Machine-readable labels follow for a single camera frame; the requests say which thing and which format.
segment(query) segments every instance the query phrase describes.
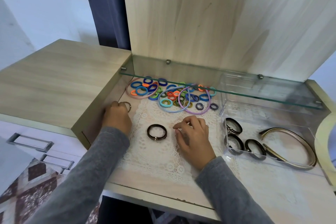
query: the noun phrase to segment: dark blue curtain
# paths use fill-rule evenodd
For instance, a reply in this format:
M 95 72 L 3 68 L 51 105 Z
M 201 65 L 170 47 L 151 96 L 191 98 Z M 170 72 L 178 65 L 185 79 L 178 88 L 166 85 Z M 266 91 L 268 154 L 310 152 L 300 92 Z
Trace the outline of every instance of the dark blue curtain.
M 99 44 L 131 50 L 125 0 L 89 0 Z

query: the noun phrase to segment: patterned floor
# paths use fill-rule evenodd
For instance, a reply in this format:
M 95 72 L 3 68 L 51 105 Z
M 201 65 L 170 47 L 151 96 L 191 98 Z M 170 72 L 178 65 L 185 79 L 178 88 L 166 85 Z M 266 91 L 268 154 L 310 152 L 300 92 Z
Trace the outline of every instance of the patterned floor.
M 0 196 L 0 224 L 23 224 L 44 203 L 54 189 L 64 181 L 51 167 L 33 160 L 23 173 Z M 98 204 L 92 210 L 86 224 L 96 224 Z M 154 224 L 196 224 L 167 212 L 149 209 Z

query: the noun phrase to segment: gray long-sleeve shirt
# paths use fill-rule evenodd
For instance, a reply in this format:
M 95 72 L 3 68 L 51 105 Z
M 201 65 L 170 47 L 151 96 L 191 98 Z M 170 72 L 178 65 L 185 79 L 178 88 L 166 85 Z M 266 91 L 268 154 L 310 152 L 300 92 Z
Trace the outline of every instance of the gray long-sleeve shirt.
M 27 224 L 84 224 L 112 171 L 130 143 L 116 128 L 104 127 L 90 150 Z M 233 175 L 222 157 L 207 164 L 196 183 L 224 223 L 273 223 Z

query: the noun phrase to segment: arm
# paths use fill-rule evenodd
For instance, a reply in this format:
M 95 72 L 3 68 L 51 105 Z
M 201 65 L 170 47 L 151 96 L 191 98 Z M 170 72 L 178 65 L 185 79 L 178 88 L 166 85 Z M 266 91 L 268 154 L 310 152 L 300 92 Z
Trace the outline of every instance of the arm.
M 196 183 L 210 200 L 222 222 L 273 223 L 234 176 L 224 159 L 216 158 L 209 142 L 209 127 L 204 119 L 188 116 L 173 128 L 182 155 L 192 166 L 201 170 Z M 184 140 L 179 129 L 186 133 L 188 141 Z
M 85 223 L 104 185 L 128 149 L 131 129 L 127 108 L 118 103 L 106 111 L 103 128 L 93 145 L 27 224 Z
M 219 156 L 201 171 L 196 183 L 225 223 L 273 223 L 253 200 L 247 189 L 235 177 Z

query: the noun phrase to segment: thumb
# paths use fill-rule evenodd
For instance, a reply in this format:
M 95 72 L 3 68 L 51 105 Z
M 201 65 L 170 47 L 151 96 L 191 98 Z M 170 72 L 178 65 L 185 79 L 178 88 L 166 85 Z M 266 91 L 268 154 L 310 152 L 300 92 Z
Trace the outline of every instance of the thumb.
M 176 141 L 180 149 L 184 152 L 188 151 L 189 146 L 187 146 L 187 144 L 185 143 L 181 131 L 179 131 L 178 129 L 175 129 L 175 133 L 176 133 Z

